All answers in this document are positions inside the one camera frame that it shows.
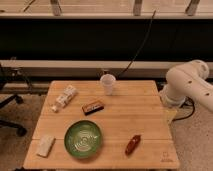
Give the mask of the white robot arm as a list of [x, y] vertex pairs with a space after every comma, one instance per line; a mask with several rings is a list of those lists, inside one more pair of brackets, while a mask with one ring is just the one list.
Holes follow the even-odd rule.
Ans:
[[170, 68], [166, 73], [167, 84], [159, 92], [163, 105], [180, 107], [189, 97], [213, 112], [213, 85], [206, 81], [209, 72], [208, 65], [202, 60]]

